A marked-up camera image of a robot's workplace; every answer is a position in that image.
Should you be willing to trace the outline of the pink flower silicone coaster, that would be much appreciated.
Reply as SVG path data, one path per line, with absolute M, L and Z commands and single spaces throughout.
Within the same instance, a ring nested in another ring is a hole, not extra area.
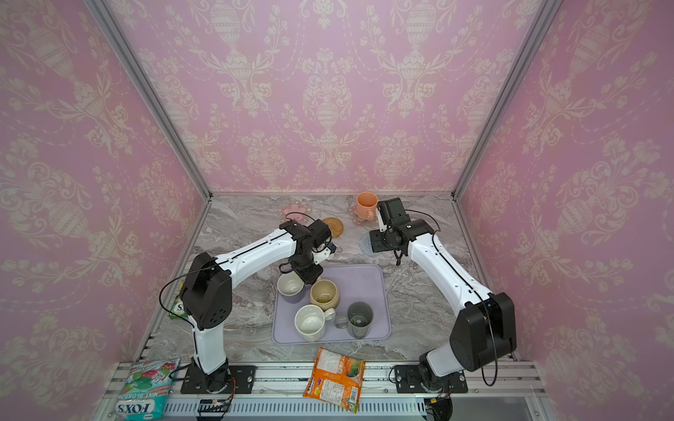
M 311 208 L 302 202 L 291 202 L 283 205 L 279 209 L 279 214 L 283 219 L 294 219 L 298 222 L 306 222 L 310 219 Z

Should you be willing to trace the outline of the cream yellow mug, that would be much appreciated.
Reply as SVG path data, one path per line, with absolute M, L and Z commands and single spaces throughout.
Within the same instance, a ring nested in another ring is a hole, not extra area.
M 338 287 L 330 280 L 317 280 L 310 290 L 310 303 L 319 306 L 322 310 L 336 309 L 340 299 Z

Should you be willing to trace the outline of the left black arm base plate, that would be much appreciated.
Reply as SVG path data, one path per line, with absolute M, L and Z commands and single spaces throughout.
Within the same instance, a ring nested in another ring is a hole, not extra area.
M 225 394 L 248 395 L 256 378 L 254 365 L 229 365 L 205 375 L 193 362 L 187 369 L 181 386 L 184 395 Z

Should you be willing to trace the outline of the peach pink mug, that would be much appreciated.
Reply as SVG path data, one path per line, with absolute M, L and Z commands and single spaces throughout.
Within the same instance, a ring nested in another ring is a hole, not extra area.
M 372 192 L 362 192 L 356 197 L 356 216 L 365 221 L 377 218 L 378 197 Z

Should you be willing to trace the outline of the blue knitted round coaster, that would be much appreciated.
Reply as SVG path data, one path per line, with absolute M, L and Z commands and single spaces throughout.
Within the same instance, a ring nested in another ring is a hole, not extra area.
M 360 247 L 361 252 L 366 256 L 374 257 L 376 255 L 376 253 L 373 251 L 373 248 L 372 248 L 370 235 L 368 235 L 368 234 L 365 234 L 365 235 L 363 235 L 363 237 L 360 238 L 359 247 Z

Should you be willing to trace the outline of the woven rattan round coaster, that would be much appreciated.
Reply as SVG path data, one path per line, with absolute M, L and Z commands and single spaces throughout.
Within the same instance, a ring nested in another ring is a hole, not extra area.
M 328 226 L 333 239 L 339 238 L 344 233 L 344 224 L 340 219 L 326 218 L 323 219 L 323 222 Z

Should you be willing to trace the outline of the lavender mug white inside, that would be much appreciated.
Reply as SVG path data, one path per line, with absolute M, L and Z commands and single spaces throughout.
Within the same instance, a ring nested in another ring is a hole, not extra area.
M 279 276 L 277 293 L 286 303 L 299 303 L 305 297 L 305 284 L 296 272 L 291 271 Z

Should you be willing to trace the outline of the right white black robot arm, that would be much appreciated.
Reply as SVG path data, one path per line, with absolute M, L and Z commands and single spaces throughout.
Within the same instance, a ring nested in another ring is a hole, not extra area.
M 430 277 L 451 306 L 456 321 L 449 341 L 419 358 L 419 377 L 431 391 L 449 385 L 463 371 L 474 372 L 517 349 L 514 301 L 472 277 L 424 220 L 369 233 L 374 253 L 409 257 Z

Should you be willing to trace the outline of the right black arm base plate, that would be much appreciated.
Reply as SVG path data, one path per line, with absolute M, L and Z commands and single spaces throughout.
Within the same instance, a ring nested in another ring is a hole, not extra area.
M 463 371 L 439 379 L 421 375 L 418 365 L 394 365 L 390 380 L 398 394 L 465 394 L 469 391 Z

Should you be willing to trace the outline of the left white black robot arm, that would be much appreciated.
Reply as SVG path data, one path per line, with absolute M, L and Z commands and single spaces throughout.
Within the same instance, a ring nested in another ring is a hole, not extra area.
M 290 267 L 300 285 L 313 285 L 323 273 L 321 263 L 336 252 L 332 233 L 323 221 L 303 226 L 287 220 L 261 240 L 238 250 L 195 258 L 180 291 L 192 328 L 195 353 L 187 378 L 201 392 L 221 393 L 233 377 L 224 348 L 223 323 L 233 310 L 233 289 L 268 266 Z

